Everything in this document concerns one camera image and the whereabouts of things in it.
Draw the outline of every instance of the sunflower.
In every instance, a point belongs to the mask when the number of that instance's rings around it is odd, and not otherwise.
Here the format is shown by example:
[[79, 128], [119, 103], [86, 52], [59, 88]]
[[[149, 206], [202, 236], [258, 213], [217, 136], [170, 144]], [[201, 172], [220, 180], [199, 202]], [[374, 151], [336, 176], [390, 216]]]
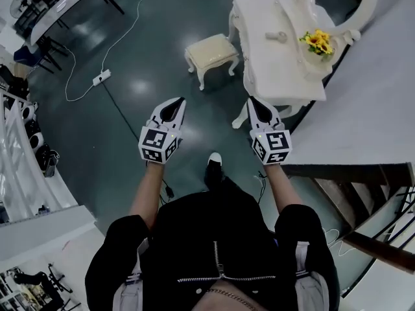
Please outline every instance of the sunflower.
[[316, 35], [320, 36], [326, 42], [328, 42], [330, 39], [330, 35], [324, 31], [321, 31], [320, 29], [316, 29]]
[[305, 42], [310, 46], [318, 47], [318, 45], [322, 43], [322, 39], [320, 36], [312, 34], [311, 36], [305, 37]]
[[333, 49], [326, 42], [320, 42], [317, 47], [326, 54], [333, 54]]

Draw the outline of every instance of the shoe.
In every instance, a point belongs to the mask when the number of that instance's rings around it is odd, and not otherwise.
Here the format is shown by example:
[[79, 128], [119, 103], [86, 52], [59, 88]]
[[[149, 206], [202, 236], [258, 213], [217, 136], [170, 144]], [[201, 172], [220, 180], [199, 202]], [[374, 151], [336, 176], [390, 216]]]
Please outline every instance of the shoe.
[[213, 152], [207, 161], [205, 171], [205, 184], [209, 190], [216, 189], [224, 179], [222, 170], [222, 157], [219, 153]]

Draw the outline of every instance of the flower bouquet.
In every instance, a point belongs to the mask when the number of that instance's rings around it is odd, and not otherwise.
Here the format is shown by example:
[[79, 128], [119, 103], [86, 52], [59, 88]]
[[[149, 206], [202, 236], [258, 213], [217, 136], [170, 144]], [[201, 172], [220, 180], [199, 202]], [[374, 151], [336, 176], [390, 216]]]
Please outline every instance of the flower bouquet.
[[334, 53], [334, 49], [329, 44], [330, 35], [320, 29], [316, 29], [314, 34], [307, 31], [304, 37], [299, 38], [299, 40], [308, 44], [308, 51], [317, 55], [316, 57], [318, 57], [318, 61], [320, 62], [328, 60]]

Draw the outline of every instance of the forearm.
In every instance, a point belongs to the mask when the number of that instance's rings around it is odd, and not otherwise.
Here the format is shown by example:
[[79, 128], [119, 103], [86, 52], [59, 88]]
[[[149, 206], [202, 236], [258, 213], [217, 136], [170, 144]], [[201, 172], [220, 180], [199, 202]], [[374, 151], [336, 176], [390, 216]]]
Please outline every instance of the forearm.
[[152, 229], [156, 221], [163, 173], [164, 165], [148, 162], [130, 209], [130, 215], [140, 215], [149, 229]]
[[300, 197], [291, 185], [280, 165], [265, 165], [265, 172], [271, 184], [272, 193], [279, 213], [290, 204], [302, 204]]

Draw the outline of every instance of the cream stool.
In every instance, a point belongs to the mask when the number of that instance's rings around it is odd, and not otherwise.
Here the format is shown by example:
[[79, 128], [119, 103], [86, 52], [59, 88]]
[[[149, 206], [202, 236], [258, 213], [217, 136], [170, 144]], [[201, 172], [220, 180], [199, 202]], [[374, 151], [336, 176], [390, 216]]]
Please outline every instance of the cream stool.
[[184, 58], [189, 64], [189, 73], [197, 70], [197, 77], [200, 81], [200, 90], [205, 87], [203, 76], [211, 68], [219, 67], [225, 62], [232, 61], [229, 68], [229, 75], [233, 76], [233, 69], [239, 63], [238, 52], [223, 34], [216, 34], [212, 37], [194, 43], [184, 50]]

